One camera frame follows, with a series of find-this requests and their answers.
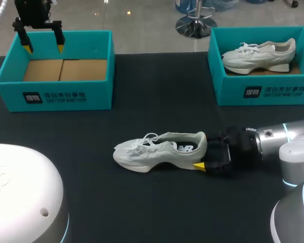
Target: shoe sole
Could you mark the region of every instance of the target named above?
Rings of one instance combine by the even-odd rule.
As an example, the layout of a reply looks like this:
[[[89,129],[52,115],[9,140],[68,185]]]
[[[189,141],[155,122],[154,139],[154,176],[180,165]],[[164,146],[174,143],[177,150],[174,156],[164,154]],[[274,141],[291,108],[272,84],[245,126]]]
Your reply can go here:
[[[187,163],[187,162],[176,162],[176,163],[172,163],[172,162],[169,162],[175,166],[177,166],[178,168],[181,168],[181,169],[185,169],[185,170],[196,170],[196,168],[194,167],[193,164],[195,163],[199,163],[199,161],[195,161],[195,162],[192,162],[191,164]],[[146,173],[146,172],[149,172],[153,167],[155,167],[156,165],[158,164],[161,164],[161,163],[157,163],[153,166],[126,166],[126,165],[123,165],[119,162],[117,162],[121,167],[124,167],[125,169],[127,170],[130,170],[130,171],[135,171],[135,172],[140,172],[140,173]]]
[[[279,65],[274,65],[270,67],[256,67],[256,68],[231,68],[231,67],[226,67],[224,66],[225,70],[227,70],[229,73],[232,74],[238,74],[238,75],[248,75],[250,72],[252,72],[255,69],[258,68],[264,68],[272,72],[289,72],[290,64],[279,64]]]

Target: chrome stool base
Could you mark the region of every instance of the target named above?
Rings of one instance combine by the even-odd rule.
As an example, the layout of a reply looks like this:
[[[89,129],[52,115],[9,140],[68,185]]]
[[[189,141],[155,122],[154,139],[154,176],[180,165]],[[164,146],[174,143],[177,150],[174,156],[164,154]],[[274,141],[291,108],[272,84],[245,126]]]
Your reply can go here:
[[[217,24],[211,18],[192,19],[187,16],[182,17],[176,23],[176,30],[179,34],[191,39],[204,39],[211,35],[211,28]]]

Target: tiled floor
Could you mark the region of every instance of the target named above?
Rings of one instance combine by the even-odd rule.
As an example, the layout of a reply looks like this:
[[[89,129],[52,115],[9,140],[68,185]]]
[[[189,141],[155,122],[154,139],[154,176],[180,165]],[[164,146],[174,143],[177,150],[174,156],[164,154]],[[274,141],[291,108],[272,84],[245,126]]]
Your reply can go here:
[[[0,56],[8,51],[17,16],[14,1],[9,0],[0,19]],[[175,0],[58,0],[51,9],[51,19],[62,20],[65,30],[112,30],[117,54],[208,50],[209,39],[188,39],[176,32],[175,23],[182,16]],[[304,25],[304,0],[299,0],[296,9],[283,0],[260,5],[240,0],[235,8],[213,19],[218,26]]]

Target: sneaker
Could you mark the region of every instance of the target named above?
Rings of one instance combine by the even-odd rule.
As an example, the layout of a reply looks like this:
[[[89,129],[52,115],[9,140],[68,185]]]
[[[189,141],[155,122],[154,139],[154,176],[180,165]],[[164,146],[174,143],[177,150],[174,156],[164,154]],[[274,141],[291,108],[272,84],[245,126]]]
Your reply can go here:
[[[244,44],[242,47],[222,55],[224,67],[232,73],[249,74],[256,68],[273,72],[289,72],[289,63],[296,53],[293,38],[284,43],[265,42],[261,45]]]
[[[148,172],[162,162],[195,170],[194,164],[201,161],[207,149],[206,135],[165,133],[158,136],[148,133],[142,139],[130,140],[115,147],[114,160],[122,167],[136,172]]]

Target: black table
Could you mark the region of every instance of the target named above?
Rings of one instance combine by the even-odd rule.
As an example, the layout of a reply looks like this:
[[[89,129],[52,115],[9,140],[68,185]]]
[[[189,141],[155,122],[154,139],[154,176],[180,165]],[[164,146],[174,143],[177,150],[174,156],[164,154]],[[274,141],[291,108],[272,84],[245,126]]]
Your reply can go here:
[[[74,242],[272,242],[270,215],[284,194],[278,174],[226,179],[167,165],[140,174],[115,163],[113,148],[149,132],[304,119],[304,106],[219,108],[206,53],[116,55],[113,94],[110,111],[9,113],[0,98],[0,143],[55,164]]]

